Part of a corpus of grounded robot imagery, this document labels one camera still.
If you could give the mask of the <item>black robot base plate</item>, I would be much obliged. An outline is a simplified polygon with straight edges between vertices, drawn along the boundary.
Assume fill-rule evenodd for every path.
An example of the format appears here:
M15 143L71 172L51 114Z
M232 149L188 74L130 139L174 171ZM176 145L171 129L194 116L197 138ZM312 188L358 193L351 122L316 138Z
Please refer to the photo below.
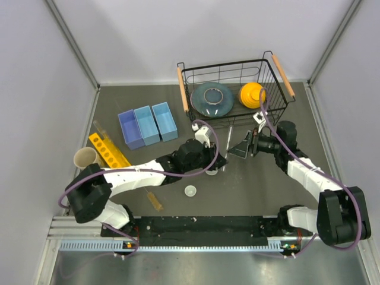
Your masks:
M303 235L263 216L145 216L120 231L138 238L141 246L266 246L271 237L300 241Z

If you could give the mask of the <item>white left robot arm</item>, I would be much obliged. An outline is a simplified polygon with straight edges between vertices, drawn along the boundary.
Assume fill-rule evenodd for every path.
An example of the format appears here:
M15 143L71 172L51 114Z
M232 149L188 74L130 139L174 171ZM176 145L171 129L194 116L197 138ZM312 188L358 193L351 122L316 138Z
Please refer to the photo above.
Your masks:
M112 197L147 186L175 183L183 177L218 170L226 163L215 144L207 147L189 139L176 151L138 166L102 169L93 163L67 186L66 197L78 224L99 221L126 236L135 227L132 212L126 205L112 202Z

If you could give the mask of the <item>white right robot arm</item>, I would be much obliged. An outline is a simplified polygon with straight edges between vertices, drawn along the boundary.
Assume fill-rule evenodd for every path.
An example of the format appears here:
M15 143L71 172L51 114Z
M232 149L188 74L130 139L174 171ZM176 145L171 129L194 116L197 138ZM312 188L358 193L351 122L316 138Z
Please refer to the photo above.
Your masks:
M343 188L316 167L297 147L296 125L281 121L274 135L265 135L257 128L228 152L243 159L258 153L272 154L276 165L299 182L317 201L317 210L302 205L287 205L278 213L277 228L290 235L298 228L317 234L328 246L365 240L371 236L371 225L363 191Z

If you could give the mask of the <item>glass test tube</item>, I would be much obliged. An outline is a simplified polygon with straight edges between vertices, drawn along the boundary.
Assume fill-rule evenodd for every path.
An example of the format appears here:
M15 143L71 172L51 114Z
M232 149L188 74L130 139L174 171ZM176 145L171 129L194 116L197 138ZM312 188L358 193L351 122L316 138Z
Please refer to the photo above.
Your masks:
M97 129L97 132L99 133L100 137L102 139L105 139L107 137L107 132L105 129L100 125L100 123L97 120L93 120L93 125Z
M232 132L233 132L233 125L229 126L229 129L228 129L228 136L227 136L227 142L226 142L226 152L225 152L225 155L224 155L225 159L228 158L228 149L230 147L230 141L231 141L231 137L232 137Z

